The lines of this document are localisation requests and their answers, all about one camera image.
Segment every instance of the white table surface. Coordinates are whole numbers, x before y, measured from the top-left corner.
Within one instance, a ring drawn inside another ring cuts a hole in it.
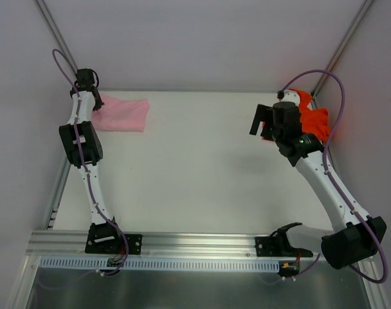
[[[130,232],[270,233],[299,221],[331,229],[313,190],[273,142],[250,136],[265,93],[108,91],[147,98],[144,133],[98,132],[107,206]],[[88,230],[86,190],[72,167],[54,229]]]

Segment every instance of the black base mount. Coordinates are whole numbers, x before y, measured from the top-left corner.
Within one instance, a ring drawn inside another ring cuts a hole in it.
[[[124,234],[127,239],[128,255],[140,255],[143,235]],[[108,223],[91,224],[88,231],[85,253],[89,254],[119,254],[124,246],[121,235]]]

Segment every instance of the cable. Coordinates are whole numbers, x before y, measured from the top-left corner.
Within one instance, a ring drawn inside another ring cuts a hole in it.
[[[77,87],[75,87],[75,85],[72,83],[71,79],[68,77],[66,72],[64,72],[64,70],[62,69],[60,63],[58,62],[58,60],[57,60],[57,58],[55,56],[56,52],[61,54],[62,57],[64,58],[64,60],[67,61],[67,63],[70,65],[69,60],[60,50],[58,50],[58,49],[54,49],[53,50],[53,58],[54,58],[55,63],[57,64],[57,66],[59,67],[59,70],[61,71],[63,76],[67,79],[67,81],[69,82],[71,87],[74,89],[74,91],[75,91],[75,93],[77,94],[77,97],[78,97],[77,115],[76,115],[76,117],[74,119],[74,126],[73,127],[74,127],[74,133],[75,133],[76,143],[77,143],[77,147],[78,147],[78,152],[80,153],[81,164],[82,164],[82,167],[84,168],[84,170],[86,171],[87,186],[88,186],[88,191],[90,193],[91,201],[95,204],[95,209],[97,210],[99,215],[104,219],[104,221],[107,222],[108,224],[110,224],[110,226],[114,227],[116,229],[117,233],[121,234],[121,237],[123,238],[123,241],[124,241],[124,244],[125,244],[125,255],[124,255],[124,258],[119,262],[119,264],[116,267],[116,269],[111,271],[111,272],[106,272],[106,273],[102,272],[101,273],[102,276],[111,276],[111,275],[114,275],[114,274],[118,273],[120,271],[120,268],[123,267],[123,265],[125,263],[125,260],[127,259],[127,256],[129,254],[129,245],[128,245],[127,238],[125,237],[123,231],[118,227],[117,224],[113,223],[110,219],[108,219],[103,214],[103,212],[98,207],[97,201],[95,200],[94,193],[93,193],[93,188],[91,186],[90,171],[89,171],[89,169],[88,169],[88,167],[86,165],[86,162],[84,161],[84,154],[83,154],[83,151],[82,151],[80,135],[78,133],[78,128],[77,128],[77,122],[78,122],[78,117],[77,116],[78,116],[78,112],[80,111],[80,106],[81,106],[82,99],[81,99],[80,93],[78,92]]]
[[[99,270],[90,270],[88,272],[86,272],[85,274],[83,274],[82,276],[78,277],[77,279],[75,279],[74,281],[64,285],[64,286],[54,286],[54,287],[50,287],[50,286],[46,286],[44,284],[42,284],[37,276],[37,280],[36,280],[36,284],[39,285],[41,288],[45,289],[45,290],[49,290],[49,291],[59,291],[59,290],[65,290],[67,288],[70,288],[72,287],[73,285],[75,285],[76,283],[78,283],[81,279],[87,277],[88,275],[92,274],[92,273],[95,273],[95,272],[99,272]]]
[[[315,264],[317,264],[317,262],[318,262],[318,260],[320,259],[320,257],[321,257],[321,254],[318,254],[318,255],[316,256],[316,259],[310,264],[310,266],[308,266],[308,267],[307,267],[305,270],[303,270],[302,272],[299,272],[297,275],[291,276],[291,278],[293,279],[294,277],[301,276],[302,274],[305,274],[306,272],[308,272],[310,269],[312,269],[312,268],[315,266]],[[275,285],[275,284],[277,284],[277,283],[279,283],[279,282],[284,281],[283,277],[279,277],[277,280],[274,280],[273,282],[266,282],[266,281],[263,280],[261,277],[259,277],[259,279],[260,279],[260,281],[261,281],[262,283],[264,283],[265,285],[269,285],[269,286]]]
[[[359,274],[361,277],[363,277],[364,279],[370,281],[370,282],[373,282],[373,283],[384,283],[386,280],[387,280],[387,277],[388,277],[388,264],[387,264],[387,260],[386,260],[386,256],[384,254],[384,250],[383,248],[381,247],[381,244],[379,242],[379,240],[377,239],[376,235],[374,234],[374,232],[372,231],[372,229],[369,227],[369,225],[367,224],[367,222],[363,219],[363,217],[361,217],[361,215],[358,213],[358,211],[355,209],[355,207],[353,206],[352,202],[349,200],[349,198],[347,197],[347,195],[343,192],[343,190],[340,188],[340,186],[338,185],[337,181],[334,179],[333,175],[330,173],[330,171],[328,170],[328,165],[327,165],[327,153],[328,153],[328,150],[329,150],[329,147],[330,147],[330,143],[331,143],[331,139],[332,139],[332,136],[334,135],[334,133],[336,132],[337,130],[337,127],[338,127],[338,124],[340,123],[340,120],[341,120],[341,117],[343,116],[343,111],[344,111],[344,106],[345,106],[345,92],[344,92],[344,85],[343,85],[343,82],[338,78],[338,76],[332,72],[329,72],[329,71],[326,71],[326,70],[310,70],[310,71],[306,71],[306,72],[303,72],[299,75],[297,75],[295,78],[293,78],[292,80],[290,80],[285,86],[284,88],[281,90],[281,91],[285,91],[287,89],[288,86],[290,86],[294,81],[296,81],[297,79],[299,79],[300,77],[304,76],[304,75],[307,75],[307,74],[311,74],[311,73],[323,73],[323,74],[327,74],[329,76],[331,76],[339,85],[340,87],[340,91],[341,91],[341,104],[340,104],[340,110],[338,112],[338,116],[337,116],[337,119],[332,127],[332,130],[331,130],[331,133],[330,133],[330,136],[329,138],[327,139],[327,142],[325,143],[325,146],[324,146],[324,151],[323,151],[323,165],[324,165],[324,171],[326,173],[326,175],[329,177],[332,185],[336,188],[336,190],[339,192],[340,196],[345,200],[345,203],[347,204],[347,206],[349,206],[349,209],[354,213],[354,215],[357,217],[357,219],[361,222],[361,224],[365,227],[365,229],[367,230],[367,232],[370,234],[375,246],[377,247],[377,250],[379,252],[379,255],[380,255],[380,258],[381,258],[381,262],[383,264],[383,276],[381,277],[381,279],[373,279],[373,278],[370,278],[369,276],[363,274],[360,270],[358,270],[355,266],[353,265],[350,265],[350,268],[353,269],[353,271],[355,271],[357,274]]]
[[[268,245],[270,239],[271,239],[276,233],[277,233],[277,230],[275,230],[274,232],[272,232],[272,233],[268,236],[268,238],[266,239],[266,241],[265,241],[265,242],[263,243],[263,245],[262,245],[262,249],[263,249],[263,250],[267,247],[267,245]]]
[[[295,277],[297,276],[301,276],[302,274],[305,274],[306,272],[308,272],[310,269],[312,269],[315,264],[317,264],[318,260],[320,259],[322,255],[321,254],[318,254],[316,259],[310,264],[310,266],[308,266],[305,270],[303,270],[302,272],[299,272],[297,275],[295,275]]]

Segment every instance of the metal frame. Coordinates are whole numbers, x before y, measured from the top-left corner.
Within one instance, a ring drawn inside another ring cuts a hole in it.
[[[43,257],[100,258],[106,255],[85,254],[87,232],[36,230],[33,232],[26,261],[21,274],[21,282],[14,299],[13,308],[25,308],[30,299],[37,269]],[[142,261],[168,261],[187,259],[188,261],[283,261],[291,258],[258,258],[255,253],[255,237],[264,235],[249,234],[185,234],[185,233],[143,233]],[[372,259],[359,263],[363,272],[377,278],[378,272]],[[368,300],[372,308],[390,308],[381,285],[363,280]]]
[[[334,51],[331,60],[329,61],[326,70],[327,71],[334,71],[334,69],[337,67],[338,63],[340,62],[345,50],[349,46],[351,40],[354,37],[354,34],[357,32],[360,24],[366,17],[367,13],[372,8],[373,3],[376,2],[376,0],[364,0],[363,4],[361,5],[360,9],[357,11],[356,15],[354,16],[352,22],[350,23],[349,28],[344,34],[344,37],[341,39],[339,45],[337,46],[336,50]],[[323,74],[320,78],[320,80],[317,82],[317,85],[314,87],[314,90],[312,93],[314,95],[318,95],[323,88],[325,82],[329,78],[328,75]]]
[[[74,61],[73,56],[71,55],[71,52],[59,30],[57,27],[57,24],[54,21],[54,18],[48,9],[47,4],[44,2],[44,0],[34,0],[35,6],[38,8],[42,18],[44,19],[44,22],[46,23],[46,26],[48,30],[50,31],[50,34],[53,36],[54,41],[57,43],[57,46],[61,49],[63,54],[67,57],[68,61],[70,62],[70,65],[77,69],[77,64]]]

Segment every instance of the black bracket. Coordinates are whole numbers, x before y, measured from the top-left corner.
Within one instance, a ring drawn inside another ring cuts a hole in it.
[[[258,236],[255,238],[255,250],[258,257],[287,257],[295,258],[300,251],[303,258],[311,258],[313,253],[303,248],[293,248],[287,238],[287,231],[302,223],[294,222],[277,229],[274,237]]]
[[[127,244],[129,246],[129,256],[139,256],[141,254],[141,246],[143,243],[142,234],[124,234],[127,238]],[[94,242],[93,235],[88,235],[85,253],[89,254],[118,254],[122,251],[124,241],[122,237],[118,239],[111,239],[101,241],[99,243]]]
[[[293,248],[290,251],[283,251],[277,244],[276,237],[268,238],[268,236],[257,236],[255,238],[255,253],[259,258],[295,258],[298,250],[303,258],[313,257],[313,253],[306,249]]]

